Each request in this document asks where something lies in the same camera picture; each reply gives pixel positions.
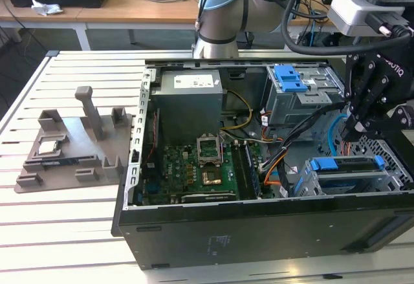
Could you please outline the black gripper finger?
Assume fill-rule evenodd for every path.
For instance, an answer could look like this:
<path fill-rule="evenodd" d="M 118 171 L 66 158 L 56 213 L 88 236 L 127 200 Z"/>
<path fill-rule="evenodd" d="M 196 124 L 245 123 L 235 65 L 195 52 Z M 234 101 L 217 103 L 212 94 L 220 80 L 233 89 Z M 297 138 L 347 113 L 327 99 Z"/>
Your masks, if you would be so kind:
<path fill-rule="evenodd" d="M 371 140 L 384 139 L 386 135 L 407 129 L 413 129 L 413 107 L 410 105 L 398 106 L 391 117 L 371 114 L 357 120 L 351 114 L 347 120 L 347 141 L 357 142 L 362 136 Z"/>
<path fill-rule="evenodd" d="M 386 64 L 379 54 L 355 55 L 347 63 L 345 90 L 349 116 L 342 131 L 344 139 L 359 139 L 375 128 L 380 119 L 381 99 L 388 86 Z"/>

